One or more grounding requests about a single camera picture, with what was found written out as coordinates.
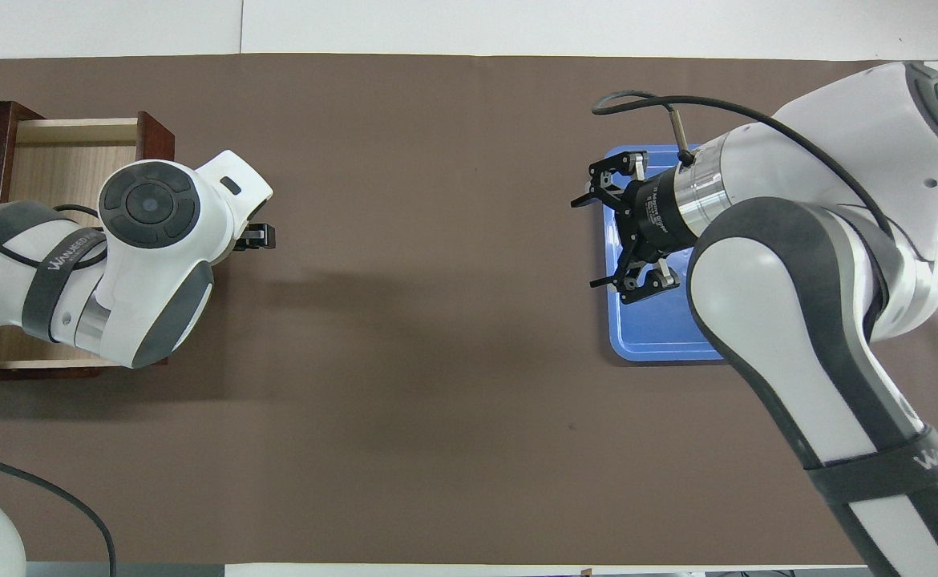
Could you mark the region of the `blue plastic tray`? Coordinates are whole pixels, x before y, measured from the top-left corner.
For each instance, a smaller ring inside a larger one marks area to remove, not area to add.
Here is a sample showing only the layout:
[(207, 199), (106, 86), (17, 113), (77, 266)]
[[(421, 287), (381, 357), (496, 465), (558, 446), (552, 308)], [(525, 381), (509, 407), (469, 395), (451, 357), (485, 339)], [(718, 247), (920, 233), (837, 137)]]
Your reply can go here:
[[(653, 178), (677, 164), (677, 147), (669, 143), (627, 143), (612, 147), (615, 153), (645, 151), (645, 178)], [(602, 252), (604, 275), (609, 275), (621, 252), (621, 241), (613, 223), (611, 208), (602, 208)], [(677, 273), (681, 285), (629, 305), (619, 293), (608, 289), (608, 334), (613, 351), (624, 361), (645, 365), (723, 365), (722, 355), (705, 339), (690, 314), (688, 293), (689, 257), (693, 249), (671, 253), (667, 263)]]

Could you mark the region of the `brown paper table mat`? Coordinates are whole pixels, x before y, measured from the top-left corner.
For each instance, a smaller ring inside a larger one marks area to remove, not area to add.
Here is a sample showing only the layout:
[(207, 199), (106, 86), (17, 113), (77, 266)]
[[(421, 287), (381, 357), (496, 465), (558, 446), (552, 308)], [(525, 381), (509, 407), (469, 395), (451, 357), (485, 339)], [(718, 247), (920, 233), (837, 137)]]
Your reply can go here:
[(0, 61), (48, 119), (146, 111), (190, 167), (274, 190), (165, 365), (0, 382), (0, 460), (109, 526), (121, 563), (857, 565), (728, 365), (608, 342), (612, 147), (704, 95), (772, 113), (870, 62), (247, 54)]

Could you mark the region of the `wooden drawer with dark front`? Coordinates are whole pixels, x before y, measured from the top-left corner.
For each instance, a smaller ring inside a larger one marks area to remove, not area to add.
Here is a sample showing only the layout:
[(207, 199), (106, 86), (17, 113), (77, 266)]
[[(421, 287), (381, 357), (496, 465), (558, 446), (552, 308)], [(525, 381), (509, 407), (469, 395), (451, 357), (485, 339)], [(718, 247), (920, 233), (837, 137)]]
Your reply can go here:
[[(116, 169), (175, 154), (175, 136), (144, 111), (127, 118), (19, 120), (0, 201), (95, 208), (100, 186)], [(109, 366), (94, 354), (41, 342), (14, 326), (0, 328), (3, 377), (91, 376)]]

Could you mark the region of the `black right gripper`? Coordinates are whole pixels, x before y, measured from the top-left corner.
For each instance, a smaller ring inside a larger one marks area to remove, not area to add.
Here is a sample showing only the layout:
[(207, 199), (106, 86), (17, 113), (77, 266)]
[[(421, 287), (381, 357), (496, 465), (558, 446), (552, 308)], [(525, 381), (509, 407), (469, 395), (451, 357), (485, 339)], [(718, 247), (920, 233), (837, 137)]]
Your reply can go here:
[(645, 180), (648, 165), (648, 152), (619, 152), (594, 162), (588, 167), (584, 194), (571, 201), (572, 208), (594, 202), (629, 208), (628, 215), (618, 216), (622, 253), (629, 260), (623, 264), (616, 260), (607, 275), (589, 282), (591, 289), (608, 289), (622, 305), (681, 287), (681, 275), (661, 258), (684, 248), (675, 174), (663, 171)]

